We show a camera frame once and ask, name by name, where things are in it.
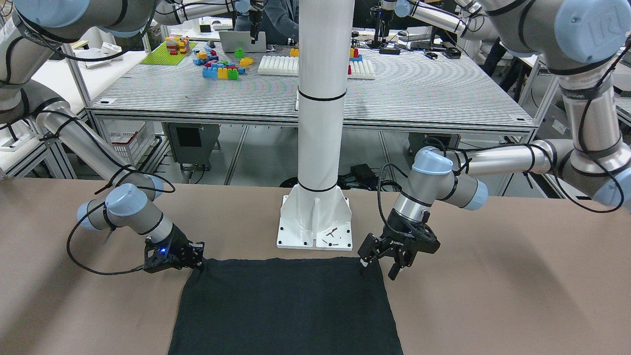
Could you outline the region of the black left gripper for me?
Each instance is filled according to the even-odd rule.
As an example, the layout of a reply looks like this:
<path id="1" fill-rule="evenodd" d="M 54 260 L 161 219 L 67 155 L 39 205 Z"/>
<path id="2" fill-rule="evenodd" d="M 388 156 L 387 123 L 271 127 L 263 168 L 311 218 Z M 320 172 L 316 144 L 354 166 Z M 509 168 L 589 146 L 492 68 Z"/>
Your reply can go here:
<path id="1" fill-rule="evenodd" d="M 440 241 L 428 226 L 429 212 L 421 212 L 421 220 L 416 221 L 401 215 L 398 211 L 390 211 L 387 224 L 383 227 L 380 238 L 374 234 L 367 234 L 358 249 L 360 263 L 363 269 L 379 259 L 380 252 L 388 249 L 396 251 L 394 263 L 388 272 L 388 278 L 396 280 L 403 268 L 413 264 L 413 252 L 434 254 L 440 247 Z"/>

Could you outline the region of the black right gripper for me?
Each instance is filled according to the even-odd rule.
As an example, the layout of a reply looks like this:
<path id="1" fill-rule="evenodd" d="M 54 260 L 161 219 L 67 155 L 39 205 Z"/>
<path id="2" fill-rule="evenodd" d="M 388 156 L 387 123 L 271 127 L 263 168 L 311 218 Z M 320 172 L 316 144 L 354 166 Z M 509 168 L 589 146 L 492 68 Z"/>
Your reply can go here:
<path id="1" fill-rule="evenodd" d="M 205 242 L 194 243 L 176 225 L 164 240 L 153 241 L 151 237 L 145 240 L 144 271 L 156 273 L 167 268 L 198 268 L 203 269 L 203 252 Z"/>

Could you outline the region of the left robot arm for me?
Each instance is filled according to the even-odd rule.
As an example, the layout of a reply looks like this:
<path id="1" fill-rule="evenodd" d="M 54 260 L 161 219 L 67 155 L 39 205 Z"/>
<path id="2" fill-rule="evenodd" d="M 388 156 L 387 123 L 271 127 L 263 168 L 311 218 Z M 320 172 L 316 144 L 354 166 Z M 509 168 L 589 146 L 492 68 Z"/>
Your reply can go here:
<path id="1" fill-rule="evenodd" d="M 565 104 L 570 139 L 460 150 L 428 142 L 415 156 L 381 235 L 368 234 L 358 248 L 366 269 L 391 257 L 389 276 L 410 267 L 418 252 L 440 243 L 427 222 L 434 202 L 475 211 L 489 197 L 483 175 L 553 175 L 606 206 L 630 209 L 630 146 L 618 128 L 612 72 L 630 33 L 627 0 L 474 0 L 462 4 L 467 22 L 433 15 L 431 6 L 399 0 L 396 14 L 419 18 L 462 38 L 500 37 L 515 57 L 537 56 L 554 76 L 537 110 L 545 117 L 555 94 Z"/>

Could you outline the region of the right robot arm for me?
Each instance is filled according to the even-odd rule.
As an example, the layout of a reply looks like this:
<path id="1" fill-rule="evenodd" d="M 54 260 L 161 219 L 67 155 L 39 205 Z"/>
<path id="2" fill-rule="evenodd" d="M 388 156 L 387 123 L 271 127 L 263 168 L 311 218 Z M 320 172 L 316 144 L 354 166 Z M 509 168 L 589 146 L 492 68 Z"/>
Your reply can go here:
<path id="1" fill-rule="evenodd" d="M 164 182 L 124 164 L 110 146 L 70 112 L 56 93 L 32 80 L 63 43 L 92 27 L 133 36 L 155 20 L 167 24 L 182 11 L 175 0 L 15 0 L 1 30 L 1 121 L 33 118 L 103 178 L 113 191 L 78 211 L 77 225 L 97 231 L 128 226 L 145 235 L 138 270 L 203 268 L 204 243 L 193 243 L 155 205 Z M 351 211 L 337 185 L 350 54 L 351 0 L 309 0 L 299 18 L 298 183 L 281 207 L 280 226 L 289 238 L 281 248 L 327 247 L 333 231 L 350 233 Z"/>

